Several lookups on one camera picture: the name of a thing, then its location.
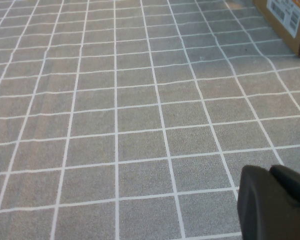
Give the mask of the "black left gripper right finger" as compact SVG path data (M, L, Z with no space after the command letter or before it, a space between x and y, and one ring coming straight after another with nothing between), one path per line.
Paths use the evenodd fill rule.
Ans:
M300 205L300 173L283 165L273 165L269 172L288 195Z

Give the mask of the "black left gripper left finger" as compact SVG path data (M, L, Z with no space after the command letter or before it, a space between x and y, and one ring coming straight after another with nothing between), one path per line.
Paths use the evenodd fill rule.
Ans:
M300 240L300 205L269 172L242 168L237 212L244 240Z

